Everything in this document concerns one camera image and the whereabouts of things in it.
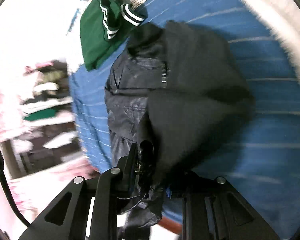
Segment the black leather jacket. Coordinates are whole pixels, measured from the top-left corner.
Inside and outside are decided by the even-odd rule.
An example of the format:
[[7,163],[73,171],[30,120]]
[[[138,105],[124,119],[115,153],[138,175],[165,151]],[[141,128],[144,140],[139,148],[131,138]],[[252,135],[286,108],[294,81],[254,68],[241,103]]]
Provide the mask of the black leather jacket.
[[250,118],[254,97],[228,41],[197,24],[134,29],[105,85],[111,156],[137,145],[138,181],[119,239],[148,239],[166,189],[228,142]]

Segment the open clothes rack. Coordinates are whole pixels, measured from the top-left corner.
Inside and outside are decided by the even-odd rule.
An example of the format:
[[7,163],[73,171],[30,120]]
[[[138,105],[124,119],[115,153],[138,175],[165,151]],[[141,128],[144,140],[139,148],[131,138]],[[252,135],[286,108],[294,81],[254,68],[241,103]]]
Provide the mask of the open clothes rack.
[[27,66],[0,95],[0,144],[13,179],[80,153],[69,73],[62,61]]

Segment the green folded varsity jacket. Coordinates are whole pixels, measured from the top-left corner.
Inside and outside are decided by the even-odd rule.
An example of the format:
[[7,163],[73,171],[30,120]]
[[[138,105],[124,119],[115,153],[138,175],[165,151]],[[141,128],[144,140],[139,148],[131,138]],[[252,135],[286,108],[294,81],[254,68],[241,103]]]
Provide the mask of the green folded varsity jacket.
[[121,46],[147,16],[124,0],[92,0],[80,20],[82,55],[87,71],[95,70]]

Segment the white fluffy blanket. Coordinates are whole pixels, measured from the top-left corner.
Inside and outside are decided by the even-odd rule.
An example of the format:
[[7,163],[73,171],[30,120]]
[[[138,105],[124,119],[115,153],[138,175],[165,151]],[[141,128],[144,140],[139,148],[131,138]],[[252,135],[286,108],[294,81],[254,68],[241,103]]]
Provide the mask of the white fluffy blanket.
[[241,0],[287,52],[300,85],[300,0]]

